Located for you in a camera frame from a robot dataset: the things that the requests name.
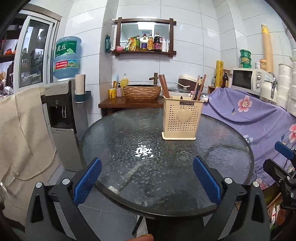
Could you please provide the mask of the teal paper towel holder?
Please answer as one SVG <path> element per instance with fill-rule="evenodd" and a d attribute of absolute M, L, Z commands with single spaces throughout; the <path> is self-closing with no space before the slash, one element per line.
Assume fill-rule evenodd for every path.
<path fill-rule="evenodd" d="M 75 94 L 74 97 L 76 103 L 83 103 L 91 98 L 91 91 L 86 91 L 84 94 Z"/>

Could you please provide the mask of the green stacked bowls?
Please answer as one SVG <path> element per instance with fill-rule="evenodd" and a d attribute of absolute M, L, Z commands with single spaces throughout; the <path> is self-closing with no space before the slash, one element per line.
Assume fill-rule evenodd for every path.
<path fill-rule="evenodd" d="M 240 68 L 251 68 L 251 52 L 240 49 Z"/>

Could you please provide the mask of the white water dispenser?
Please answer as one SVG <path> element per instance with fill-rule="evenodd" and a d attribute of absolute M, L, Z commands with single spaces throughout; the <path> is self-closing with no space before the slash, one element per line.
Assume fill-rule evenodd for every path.
<path fill-rule="evenodd" d="M 88 129 L 88 120 L 86 106 L 75 101 L 75 80 L 46 85 L 42 101 L 47 107 L 52 141 L 61 164 L 69 171 L 81 170 L 80 137 Z"/>

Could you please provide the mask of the bronze faucet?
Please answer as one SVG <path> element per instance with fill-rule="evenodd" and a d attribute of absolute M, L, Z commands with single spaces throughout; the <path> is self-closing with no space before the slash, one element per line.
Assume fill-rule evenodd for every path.
<path fill-rule="evenodd" d="M 150 77 L 149 80 L 154 82 L 154 85 L 158 85 L 158 73 L 155 72 L 153 77 Z"/>

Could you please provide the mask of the dark wooden counter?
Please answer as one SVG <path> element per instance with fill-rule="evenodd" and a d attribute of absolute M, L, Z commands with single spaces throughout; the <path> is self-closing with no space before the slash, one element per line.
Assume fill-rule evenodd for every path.
<path fill-rule="evenodd" d="M 133 100 L 126 97 L 106 99 L 98 104 L 102 117 L 131 108 L 163 108 L 164 100 L 158 96 L 153 100 Z"/>

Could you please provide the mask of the blue water bottle jug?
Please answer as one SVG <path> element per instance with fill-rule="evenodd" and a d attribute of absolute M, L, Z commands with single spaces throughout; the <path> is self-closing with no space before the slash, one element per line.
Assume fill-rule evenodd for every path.
<path fill-rule="evenodd" d="M 56 42 L 53 61 L 55 78 L 72 78 L 79 73 L 81 43 L 81 39 L 74 36 L 63 37 Z"/>

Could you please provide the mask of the white microwave oven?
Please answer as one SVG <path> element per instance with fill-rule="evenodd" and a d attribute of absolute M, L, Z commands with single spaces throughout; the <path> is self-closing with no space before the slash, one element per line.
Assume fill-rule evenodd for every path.
<path fill-rule="evenodd" d="M 261 87 L 266 80 L 272 80 L 272 76 L 265 70 L 235 68 L 233 69 L 231 88 L 253 95 L 260 95 Z"/>

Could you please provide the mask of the yellow rolled mat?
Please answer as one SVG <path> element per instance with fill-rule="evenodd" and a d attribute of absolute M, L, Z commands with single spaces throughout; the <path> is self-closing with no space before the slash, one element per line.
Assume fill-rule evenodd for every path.
<path fill-rule="evenodd" d="M 222 87 L 223 84 L 223 61 L 216 61 L 216 77 L 215 77 L 215 86 Z"/>

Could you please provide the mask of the white brown rice cooker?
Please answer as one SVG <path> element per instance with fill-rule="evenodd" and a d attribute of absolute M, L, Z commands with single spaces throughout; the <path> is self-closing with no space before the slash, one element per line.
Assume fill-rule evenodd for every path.
<path fill-rule="evenodd" d="M 197 83 L 197 78 L 193 78 L 189 75 L 180 75 L 176 82 L 178 89 L 194 91 Z"/>

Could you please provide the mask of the wooden framed wall shelf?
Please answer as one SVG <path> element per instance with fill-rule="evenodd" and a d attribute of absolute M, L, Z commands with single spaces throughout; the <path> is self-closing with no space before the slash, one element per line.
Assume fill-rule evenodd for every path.
<path fill-rule="evenodd" d="M 115 49 L 112 54 L 157 54 L 173 57 L 174 27 L 177 22 L 172 19 L 119 17 L 116 24 Z"/>

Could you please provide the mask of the black chopstick with gold band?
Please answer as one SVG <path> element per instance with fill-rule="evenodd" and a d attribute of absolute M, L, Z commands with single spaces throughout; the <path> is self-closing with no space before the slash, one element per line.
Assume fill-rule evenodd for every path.
<path fill-rule="evenodd" d="M 202 77 L 200 77 L 199 87 L 197 88 L 197 94 L 196 94 L 196 96 L 195 96 L 195 100 L 197 100 L 197 96 L 198 96 L 198 93 L 199 93 L 199 90 L 200 90 L 201 84 L 202 84 Z"/>

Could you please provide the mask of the purple floral cloth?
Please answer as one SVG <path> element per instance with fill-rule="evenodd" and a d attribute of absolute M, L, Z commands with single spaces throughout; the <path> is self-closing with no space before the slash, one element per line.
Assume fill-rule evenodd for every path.
<path fill-rule="evenodd" d="M 233 127 L 249 143 L 254 155 L 252 180 L 262 189 L 273 185 L 263 170 L 263 163 L 271 158 L 287 172 L 291 162 L 278 153 L 274 144 L 279 141 L 295 149 L 295 117 L 285 109 L 231 88 L 217 88 L 206 96 L 202 113 Z"/>

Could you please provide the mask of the round glass table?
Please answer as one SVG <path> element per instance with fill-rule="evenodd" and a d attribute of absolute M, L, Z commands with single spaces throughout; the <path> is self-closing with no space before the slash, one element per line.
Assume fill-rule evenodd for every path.
<path fill-rule="evenodd" d="M 164 140 L 163 111 L 135 108 L 108 115 L 84 133 L 81 158 L 102 161 L 96 188 L 111 202 L 139 215 L 204 216 L 216 205 L 193 170 L 202 157 L 223 177 L 248 184 L 254 157 L 247 140 L 229 125 L 202 115 L 194 140 Z"/>

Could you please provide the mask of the white kettle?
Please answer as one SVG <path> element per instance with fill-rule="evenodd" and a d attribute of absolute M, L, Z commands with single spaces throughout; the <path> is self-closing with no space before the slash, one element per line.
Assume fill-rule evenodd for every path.
<path fill-rule="evenodd" d="M 260 100 L 276 105 L 276 98 L 278 95 L 276 84 L 276 76 L 273 72 L 269 72 L 261 86 Z"/>

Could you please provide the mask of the tall beige rolled mat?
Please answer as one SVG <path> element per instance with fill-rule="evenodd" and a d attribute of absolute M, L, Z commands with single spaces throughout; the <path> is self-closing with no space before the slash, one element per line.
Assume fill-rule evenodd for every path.
<path fill-rule="evenodd" d="M 266 61 L 266 71 L 273 72 L 273 47 L 267 25 L 261 24 L 261 34 L 264 59 Z"/>

